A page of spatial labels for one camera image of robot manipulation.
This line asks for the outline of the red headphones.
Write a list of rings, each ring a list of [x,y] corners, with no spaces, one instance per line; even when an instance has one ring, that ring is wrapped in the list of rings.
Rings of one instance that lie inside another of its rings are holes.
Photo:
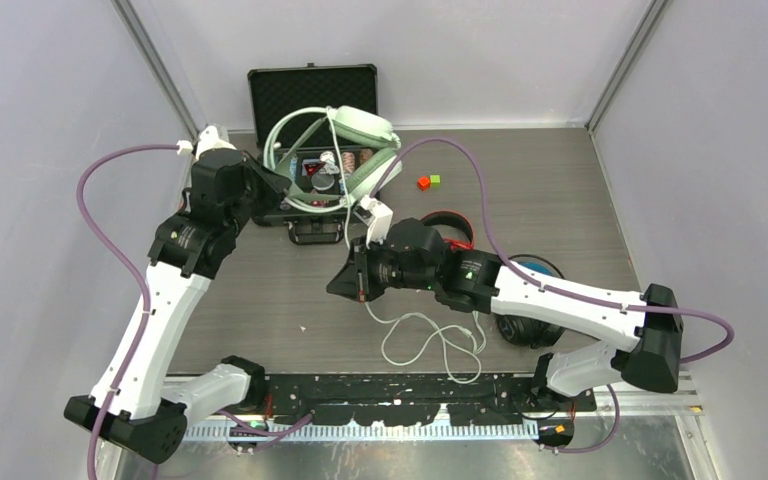
[[[473,250],[475,247],[475,232],[472,223],[464,215],[449,211],[437,210],[430,212],[420,219],[420,222],[439,231],[449,248],[457,250]]]

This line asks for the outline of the black blue headphones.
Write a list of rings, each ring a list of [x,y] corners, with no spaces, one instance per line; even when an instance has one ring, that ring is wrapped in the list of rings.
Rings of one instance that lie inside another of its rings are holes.
[[[510,259],[529,270],[555,278],[565,278],[553,262],[542,256],[521,253],[511,256]],[[502,338],[518,347],[552,347],[566,332],[564,327],[531,317],[495,314],[494,320]]]

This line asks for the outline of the mint green headphones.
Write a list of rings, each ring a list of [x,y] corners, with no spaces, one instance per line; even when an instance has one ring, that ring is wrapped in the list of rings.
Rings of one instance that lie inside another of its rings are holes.
[[[278,162],[274,149],[278,135],[291,120],[306,114],[317,114],[319,119],[304,130]],[[362,198],[375,196],[402,171],[402,165],[397,161],[401,140],[394,132],[393,125],[382,117],[351,106],[307,107],[285,115],[272,127],[264,141],[264,166],[291,178],[292,175],[284,167],[285,162],[325,123],[329,125],[334,146],[343,138],[372,148],[376,153],[350,176],[341,177],[344,186],[342,194],[305,193],[296,183],[292,183],[285,203],[306,213],[331,213],[343,208],[350,209]]]

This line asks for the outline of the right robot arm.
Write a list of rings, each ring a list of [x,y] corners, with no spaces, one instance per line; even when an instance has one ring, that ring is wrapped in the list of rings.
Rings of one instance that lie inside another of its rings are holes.
[[[353,239],[326,286],[359,303],[389,288],[427,290],[455,311],[528,317],[594,338],[577,351],[540,357],[530,392],[544,410],[619,381],[655,393],[678,389],[684,325],[666,286],[616,291],[544,275],[496,254],[454,250],[433,227],[409,218],[382,240]]]

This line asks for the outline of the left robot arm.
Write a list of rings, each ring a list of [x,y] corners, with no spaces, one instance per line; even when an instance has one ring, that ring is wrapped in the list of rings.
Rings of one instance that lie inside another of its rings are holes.
[[[279,206],[291,182],[234,147],[197,154],[184,206],[158,226],[149,265],[139,273],[100,230],[84,200],[90,175],[124,154],[93,163],[79,180],[76,199],[93,233],[137,281],[140,299],[101,379],[67,401],[64,417],[89,431],[93,442],[103,439],[159,465],[178,449],[188,427],[229,406],[253,414],[265,405],[264,368],[238,356],[177,387],[164,381],[195,307],[237,237],[252,217]]]

